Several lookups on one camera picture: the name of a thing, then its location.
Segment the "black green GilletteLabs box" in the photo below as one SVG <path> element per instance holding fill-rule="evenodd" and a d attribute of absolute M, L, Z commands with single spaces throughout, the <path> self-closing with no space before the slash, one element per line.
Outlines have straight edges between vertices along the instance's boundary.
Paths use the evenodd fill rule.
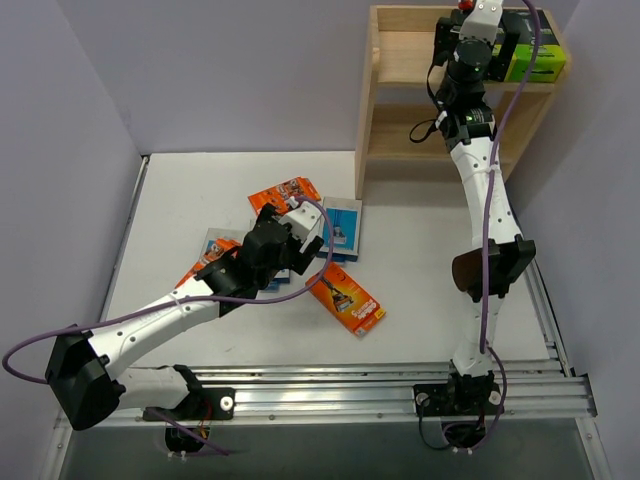
<path fill-rule="evenodd" d="M 518 16 L 516 26 L 520 30 L 520 38 L 512 55 L 511 64 L 506 74 L 506 82 L 522 81 L 531 62 L 535 44 L 534 21 L 531 12 L 522 9 L 508 9 L 510 14 Z M 540 23 L 540 45 L 534 67 L 528 77 L 529 83 L 555 83 L 562 72 L 567 56 L 560 45 L 556 32 L 549 21 L 547 12 L 536 10 Z"/>

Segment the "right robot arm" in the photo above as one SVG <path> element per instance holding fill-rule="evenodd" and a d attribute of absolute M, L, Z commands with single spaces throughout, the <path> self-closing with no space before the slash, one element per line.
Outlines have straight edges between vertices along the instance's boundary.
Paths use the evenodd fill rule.
<path fill-rule="evenodd" d="M 471 300 L 472 317 L 452 359 L 444 400 L 455 412 L 496 403 L 490 351 L 510 287 L 533 260 L 536 247 L 514 220 L 499 160 L 501 126 L 485 102 L 484 80 L 503 9 L 499 2 L 458 8 L 439 20 L 433 62 L 445 73 L 433 97 L 435 122 L 460 176 L 471 219 L 471 249 L 452 262 L 456 287 Z"/>

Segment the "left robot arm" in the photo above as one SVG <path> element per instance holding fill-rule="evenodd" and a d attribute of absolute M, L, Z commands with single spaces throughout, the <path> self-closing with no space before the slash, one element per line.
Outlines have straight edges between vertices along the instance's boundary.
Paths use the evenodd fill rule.
<path fill-rule="evenodd" d="M 279 271 L 306 271 L 324 244 L 314 233 L 322 211 L 302 198 L 291 206 L 285 214 L 264 206 L 240 245 L 124 321 L 57 335 L 45 380 L 74 430 L 94 427 L 122 409 L 140 408 L 147 419 L 158 410 L 173 420 L 204 412 L 207 395 L 189 367 L 136 363 L 196 326 L 256 304 Z"/>

